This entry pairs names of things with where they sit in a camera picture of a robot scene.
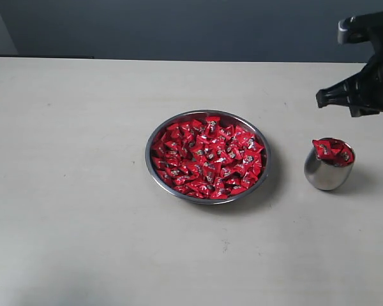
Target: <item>white table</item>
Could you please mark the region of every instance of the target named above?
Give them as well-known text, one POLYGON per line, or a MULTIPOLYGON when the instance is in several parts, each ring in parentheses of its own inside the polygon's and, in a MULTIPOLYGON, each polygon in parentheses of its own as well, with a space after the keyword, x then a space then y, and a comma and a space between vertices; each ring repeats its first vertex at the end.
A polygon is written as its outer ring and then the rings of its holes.
POLYGON ((383 305, 383 114, 315 102, 361 67, 0 58, 0 306, 383 305), (147 172, 154 128, 202 108, 272 146, 240 202, 192 205, 147 172), (335 193, 303 175, 325 136, 357 156, 335 193))

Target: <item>stainless steel bowl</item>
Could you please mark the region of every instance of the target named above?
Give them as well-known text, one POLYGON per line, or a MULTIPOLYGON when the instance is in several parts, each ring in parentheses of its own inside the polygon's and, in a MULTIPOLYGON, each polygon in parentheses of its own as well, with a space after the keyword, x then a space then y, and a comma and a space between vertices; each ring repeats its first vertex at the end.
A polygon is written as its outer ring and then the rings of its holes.
POLYGON ((150 136, 147 142, 146 149, 145 149, 145 159, 146 159, 147 169, 149 170, 150 174, 152 175, 156 183, 158 183, 159 186, 162 187, 164 190, 166 190, 168 193, 173 194, 174 196, 177 196, 178 198, 191 201, 194 203, 204 204, 204 205, 215 205, 215 204, 223 204, 223 203, 238 200, 252 193, 254 190, 256 190, 256 188, 258 188, 268 177, 270 165, 271 165, 271 149, 269 148, 269 144, 266 138, 264 137, 264 135, 254 125, 252 125, 248 121, 236 115, 233 115, 231 113, 221 112, 218 110, 194 110, 194 111, 176 115, 166 120, 164 123, 160 124, 152 133, 152 135, 150 136), (166 185, 163 182, 163 180, 159 177, 159 175, 154 170, 154 166, 151 159, 151 146, 154 142, 154 139, 156 139, 156 137, 159 137, 161 134, 163 134, 167 126, 173 123, 190 121, 193 119, 205 120, 206 117, 208 116, 219 116, 221 118, 220 124, 224 124, 224 125, 233 124, 233 125, 241 126, 245 130, 255 134, 255 136, 257 137, 258 143, 265 146, 265 152, 262 154, 262 159, 263 159, 262 162, 265 163, 265 169, 262 172, 258 181, 253 186, 251 186, 251 188, 249 188, 247 191, 237 194, 235 196, 231 196, 230 198, 227 198, 224 200, 197 199, 197 198, 192 198, 191 196, 187 196, 175 191, 174 189, 166 185))

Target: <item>metal cup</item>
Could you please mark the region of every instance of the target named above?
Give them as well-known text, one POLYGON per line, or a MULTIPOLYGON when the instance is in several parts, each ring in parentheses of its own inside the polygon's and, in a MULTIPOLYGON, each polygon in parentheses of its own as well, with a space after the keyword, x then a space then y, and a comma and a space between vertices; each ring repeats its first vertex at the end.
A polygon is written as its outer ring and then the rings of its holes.
MULTIPOLYGON (((355 152, 352 147, 345 143, 345 145, 352 151, 355 157, 355 152)), ((306 179, 313 187, 320 190, 333 190, 341 186, 350 175, 353 168, 353 163, 345 167, 335 166, 329 164, 317 157, 315 148, 312 148, 308 154, 304 165, 304 173, 306 179)))

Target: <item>red candy wrapper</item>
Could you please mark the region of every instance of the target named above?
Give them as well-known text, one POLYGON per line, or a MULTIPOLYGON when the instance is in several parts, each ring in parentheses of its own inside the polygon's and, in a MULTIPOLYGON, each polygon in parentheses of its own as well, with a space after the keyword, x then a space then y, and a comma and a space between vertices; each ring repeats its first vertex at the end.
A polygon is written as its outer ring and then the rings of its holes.
MULTIPOLYGON (((340 143, 325 145, 328 154, 352 161, 352 152, 340 143)), ((317 147, 325 153, 320 143, 317 147)), ((254 134, 241 126, 222 126, 219 117, 211 116, 168 126, 156 137, 151 158, 159 177, 177 192, 220 200, 258 181, 263 148, 254 134)))
POLYGON ((339 139, 324 138, 312 140, 319 159, 336 167, 346 167, 354 162, 354 153, 349 146, 339 139))

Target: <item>robotic arm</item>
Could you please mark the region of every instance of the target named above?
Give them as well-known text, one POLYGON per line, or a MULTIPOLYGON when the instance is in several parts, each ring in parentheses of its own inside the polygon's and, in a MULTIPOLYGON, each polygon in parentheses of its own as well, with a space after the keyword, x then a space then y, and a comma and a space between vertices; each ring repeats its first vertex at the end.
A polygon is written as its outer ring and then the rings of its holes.
POLYGON ((383 112, 383 11, 350 17, 339 22, 338 42, 370 41, 375 54, 355 75, 317 93, 318 107, 349 107, 352 117, 383 112))

